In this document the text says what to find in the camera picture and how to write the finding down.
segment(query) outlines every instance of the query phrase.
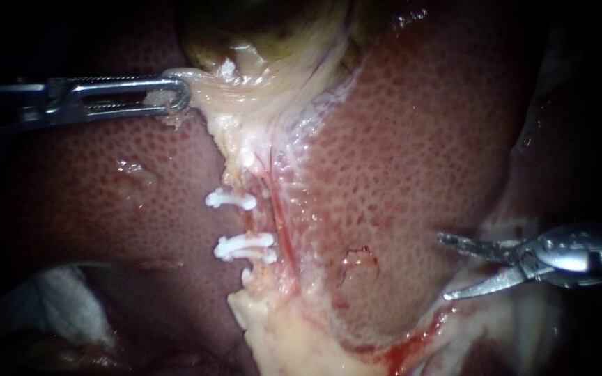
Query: laparoscopic forceps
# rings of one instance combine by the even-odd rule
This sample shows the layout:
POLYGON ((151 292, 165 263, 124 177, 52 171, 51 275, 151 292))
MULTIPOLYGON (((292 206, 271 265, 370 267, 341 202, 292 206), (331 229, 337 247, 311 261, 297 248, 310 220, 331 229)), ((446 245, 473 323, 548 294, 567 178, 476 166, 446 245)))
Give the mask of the laparoscopic forceps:
POLYGON ((563 288, 602 284, 602 226, 571 224, 533 239, 501 242, 438 233, 437 241, 464 256, 502 265, 480 283, 445 292, 445 300, 480 297, 532 281, 563 288))
POLYGON ((178 113, 190 103, 179 77, 162 75, 50 78, 0 85, 0 134, 110 120, 178 113), (146 100, 149 93, 168 100, 146 100))

